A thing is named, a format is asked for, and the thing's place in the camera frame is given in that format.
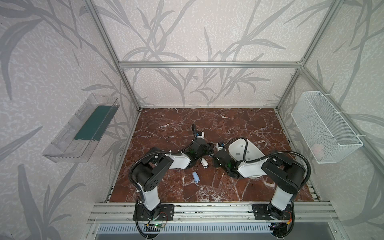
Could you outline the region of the blue stapler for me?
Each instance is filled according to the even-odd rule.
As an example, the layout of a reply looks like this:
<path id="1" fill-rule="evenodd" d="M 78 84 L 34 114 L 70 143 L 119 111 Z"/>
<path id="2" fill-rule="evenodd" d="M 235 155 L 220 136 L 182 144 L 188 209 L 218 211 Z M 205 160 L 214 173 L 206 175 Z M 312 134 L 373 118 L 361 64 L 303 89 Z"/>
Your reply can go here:
<path id="1" fill-rule="evenodd" d="M 192 172 L 192 175 L 193 175 L 194 182 L 198 184 L 200 182 L 200 178 L 197 172 Z"/>
<path id="2" fill-rule="evenodd" d="M 204 158 L 201 158 L 201 164 L 204 169 L 207 169 L 209 167 L 208 162 Z"/>

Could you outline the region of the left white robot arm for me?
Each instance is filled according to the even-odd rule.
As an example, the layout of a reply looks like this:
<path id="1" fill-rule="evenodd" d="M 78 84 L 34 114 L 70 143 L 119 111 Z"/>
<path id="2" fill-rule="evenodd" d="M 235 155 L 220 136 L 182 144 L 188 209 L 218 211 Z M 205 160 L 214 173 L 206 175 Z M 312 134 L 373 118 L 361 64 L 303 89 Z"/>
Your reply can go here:
<path id="1" fill-rule="evenodd" d="M 144 209 L 153 212 L 160 208 L 158 185 L 168 170 L 192 168 L 213 153 L 214 144 L 208 143 L 203 137 L 195 138 L 178 153 L 162 151 L 157 147 L 150 149 L 129 170 L 130 182 L 140 193 Z"/>

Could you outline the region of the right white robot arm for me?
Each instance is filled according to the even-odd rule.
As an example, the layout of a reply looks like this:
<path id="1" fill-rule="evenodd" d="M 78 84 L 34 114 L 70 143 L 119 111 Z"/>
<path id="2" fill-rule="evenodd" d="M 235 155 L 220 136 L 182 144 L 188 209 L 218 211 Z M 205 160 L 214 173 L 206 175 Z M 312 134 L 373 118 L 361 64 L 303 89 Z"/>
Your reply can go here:
<path id="1" fill-rule="evenodd" d="M 277 186 L 268 211 L 282 213 L 292 203 L 309 180 L 312 170 L 309 161 L 293 151 L 264 155 L 258 148 L 222 149 L 214 154 L 214 167 L 223 168 L 234 179 L 268 176 Z"/>

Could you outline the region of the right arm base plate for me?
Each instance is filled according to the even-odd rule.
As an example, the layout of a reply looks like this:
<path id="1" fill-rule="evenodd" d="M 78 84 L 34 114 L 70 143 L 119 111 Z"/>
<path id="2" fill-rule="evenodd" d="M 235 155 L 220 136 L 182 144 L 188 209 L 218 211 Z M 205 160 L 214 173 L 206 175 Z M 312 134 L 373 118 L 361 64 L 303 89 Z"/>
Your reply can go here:
<path id="1" fill-rule="evenodd" d="M 285 210 L 279 210 L 272 204 L 252 204 L 252 211 L 256 220 L 288 221 L 291 220 L 294 211 L 292 204 L 288 204 Z"/>

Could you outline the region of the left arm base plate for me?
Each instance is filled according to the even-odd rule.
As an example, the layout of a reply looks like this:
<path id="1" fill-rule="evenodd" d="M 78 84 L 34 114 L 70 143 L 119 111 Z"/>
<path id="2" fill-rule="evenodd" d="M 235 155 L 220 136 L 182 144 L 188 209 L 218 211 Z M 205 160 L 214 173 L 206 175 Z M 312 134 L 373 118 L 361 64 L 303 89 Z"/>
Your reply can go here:
<path id="1" fill-rule="evenodd" d="M 134 210 L 134 221 L 172 221 L 175 213 L 175 205 L 160 204 L 154 210 L 148 210 L 144 204 L 138 204 Z"/>

